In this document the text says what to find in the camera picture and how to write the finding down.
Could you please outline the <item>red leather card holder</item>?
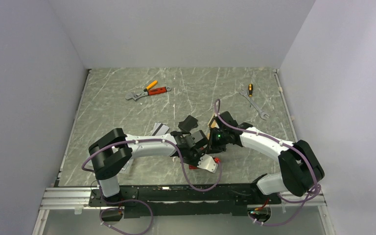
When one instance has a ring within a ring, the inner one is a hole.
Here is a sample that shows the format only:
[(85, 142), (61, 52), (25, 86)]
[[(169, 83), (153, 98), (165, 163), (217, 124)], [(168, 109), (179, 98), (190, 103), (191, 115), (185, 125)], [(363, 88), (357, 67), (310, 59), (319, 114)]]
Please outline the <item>red leather card holder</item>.
[(188, 168), (189, 168), (190, 170), (193, 170), (193, 169), (199, 169), (198, 167), (193, 166), (193, 165), (189, 165)]

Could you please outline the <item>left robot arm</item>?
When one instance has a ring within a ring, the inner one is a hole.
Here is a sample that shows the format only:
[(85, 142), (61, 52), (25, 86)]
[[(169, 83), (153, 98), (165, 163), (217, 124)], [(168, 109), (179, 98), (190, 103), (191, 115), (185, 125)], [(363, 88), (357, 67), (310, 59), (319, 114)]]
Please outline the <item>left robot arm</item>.
[(208, 143), (203, 131), (134, 136), (125, 134), (121, 128), (113, 129), (89, 147), (95, 177), (102, 189), (102, 200), (110, 206), (120, 201), (117, 174), (135, 158), (182, 157), (183, 163), (214, 173), (216, 163), (206, 154)]

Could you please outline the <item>silver credit card stack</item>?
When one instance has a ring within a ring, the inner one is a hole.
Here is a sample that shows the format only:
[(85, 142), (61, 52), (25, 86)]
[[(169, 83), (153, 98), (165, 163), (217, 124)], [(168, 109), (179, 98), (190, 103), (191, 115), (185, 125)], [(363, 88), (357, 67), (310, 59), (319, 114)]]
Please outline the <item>silver credit card stack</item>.
[(156, 122), (154, 124), (151, 135), (152, 136), (161, 136), (168, 132), (169, 127), (161, 122)]

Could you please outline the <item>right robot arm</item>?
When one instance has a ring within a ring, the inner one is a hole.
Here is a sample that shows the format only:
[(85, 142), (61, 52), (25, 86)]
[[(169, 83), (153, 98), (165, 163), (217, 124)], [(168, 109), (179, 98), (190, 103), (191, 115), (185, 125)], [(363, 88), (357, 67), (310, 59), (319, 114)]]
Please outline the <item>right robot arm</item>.
[(210, 150), (215, 153), (233, 144), (255, 150), (279, 163), (278, 173), (264, 174), (252, 182), (250, 196), (254, 202), (262, 203), (273, 193), (288, 191), (303, 196), (311, 189), (319, 191), (325, 172), (308, 142), (281, 140), (249, 123), (238, 124), (227, 111), (214, 115), (209, 128)]

